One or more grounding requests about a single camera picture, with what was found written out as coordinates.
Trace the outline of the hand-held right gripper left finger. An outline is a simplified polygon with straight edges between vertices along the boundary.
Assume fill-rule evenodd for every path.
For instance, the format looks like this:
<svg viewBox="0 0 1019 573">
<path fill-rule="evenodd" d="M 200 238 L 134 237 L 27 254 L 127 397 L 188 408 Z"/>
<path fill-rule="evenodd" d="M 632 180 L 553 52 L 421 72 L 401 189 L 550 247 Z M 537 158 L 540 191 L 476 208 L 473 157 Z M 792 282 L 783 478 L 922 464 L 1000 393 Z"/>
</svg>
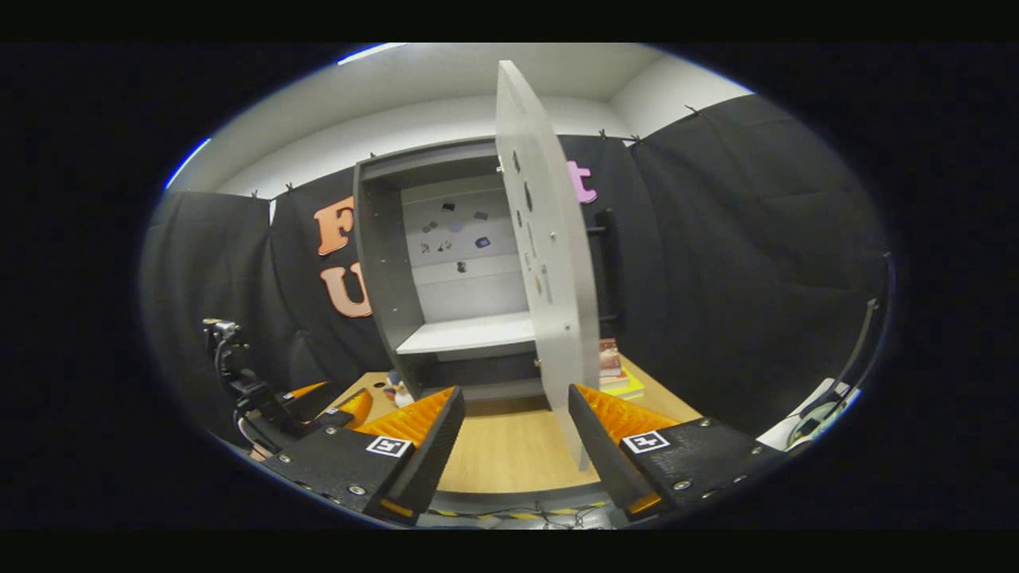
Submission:
<svg viewBox="0 0 1019 573">
<path fill-rule="evenodd" d="M 462 389 L 445 388 L 357 429 L 324 424 L 263 466 L 348 514 L 416 524 L 430 508 L 465 413 Z"/>
</svg>

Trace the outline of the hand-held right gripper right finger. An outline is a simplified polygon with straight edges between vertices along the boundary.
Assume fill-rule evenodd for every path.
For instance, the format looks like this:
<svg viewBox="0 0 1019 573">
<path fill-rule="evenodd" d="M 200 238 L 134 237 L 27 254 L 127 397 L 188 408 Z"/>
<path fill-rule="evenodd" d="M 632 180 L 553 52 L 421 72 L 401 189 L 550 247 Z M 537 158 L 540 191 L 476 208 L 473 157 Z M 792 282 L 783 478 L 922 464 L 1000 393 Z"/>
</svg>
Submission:
<svg viewBox="0 0 1019 573">
<path fill-rule="evenodd" d="M 601 485 L 627 523 L 685 519 L 785 464 L 785 452 L 725 422 L 680 422 L 582 385 L 568 412 Z"/>
</svg>

